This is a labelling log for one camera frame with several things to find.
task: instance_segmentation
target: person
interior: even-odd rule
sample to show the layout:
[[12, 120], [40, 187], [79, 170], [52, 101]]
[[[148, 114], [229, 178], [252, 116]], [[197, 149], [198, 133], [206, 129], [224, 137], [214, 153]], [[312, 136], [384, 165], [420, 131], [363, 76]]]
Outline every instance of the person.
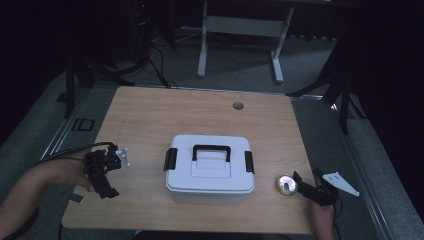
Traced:
[[[37, 213], [43, 193], [50, 186], [79, 185], [94, 192], [90, 180], [83, 172], [86, 153], [80, 151], [61, 156], [58, 160], [40, 163], [19, 178], [0, 205], [0, 239], [8, 239], [17, 231], [20, 236], [9, 239], [29, 239], [30, 231], [22, 226], [28, 225], [28, 219]], [[332, 206], [321, 207], [311, 201], [311, 222], [318, 240], [333, 240], [333, 219]]]

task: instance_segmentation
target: white plastic box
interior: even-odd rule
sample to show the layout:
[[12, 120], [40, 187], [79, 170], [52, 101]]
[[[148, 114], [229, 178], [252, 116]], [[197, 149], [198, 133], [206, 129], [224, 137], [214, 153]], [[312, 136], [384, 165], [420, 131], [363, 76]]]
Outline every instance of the white plastic box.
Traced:
[[176, 202], [241, 203], [255, 187], [250, 144], [243, 137], [177, 135], [164, 170]]

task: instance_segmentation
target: wooden table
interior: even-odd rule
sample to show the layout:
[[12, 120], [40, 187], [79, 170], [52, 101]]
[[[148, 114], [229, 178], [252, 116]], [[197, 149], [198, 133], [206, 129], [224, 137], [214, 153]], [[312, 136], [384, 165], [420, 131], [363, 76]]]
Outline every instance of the wooden table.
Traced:
[[[234, 102], [244, 105], [233, 108]], [[165, 153], [178, 134], [246, 137], [255, 167], [255, 190], [241, 204], [176, 203], [165, 187]], [[206, 232], [311, 233], [309, 200], [283, 196], [279, 175], [297, 171], [314, 183], [290, 99], [282, 95], [121, 87], [96, 142], [128, 147], [131, 167], [108, 173], [120, 195], [100, 199], [77, 187], [68, 228]]]

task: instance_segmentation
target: box lid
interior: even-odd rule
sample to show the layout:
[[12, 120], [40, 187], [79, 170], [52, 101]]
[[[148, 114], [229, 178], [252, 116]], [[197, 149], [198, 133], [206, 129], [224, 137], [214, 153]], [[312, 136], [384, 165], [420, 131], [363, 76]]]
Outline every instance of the box lid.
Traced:
[[250, 193], [254, 169], [244, 137], [177, 135], [167, 152], [166, 186], [175, 192]]

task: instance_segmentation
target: circular hole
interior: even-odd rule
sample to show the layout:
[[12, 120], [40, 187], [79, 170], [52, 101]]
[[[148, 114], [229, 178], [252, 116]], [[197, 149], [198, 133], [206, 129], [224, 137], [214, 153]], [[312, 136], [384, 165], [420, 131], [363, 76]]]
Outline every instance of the circular hole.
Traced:
[[244, 105], [241, 102], [235, 102], [233, 103], [233, 108], [236, 110], [242, 110], [244, 108]]

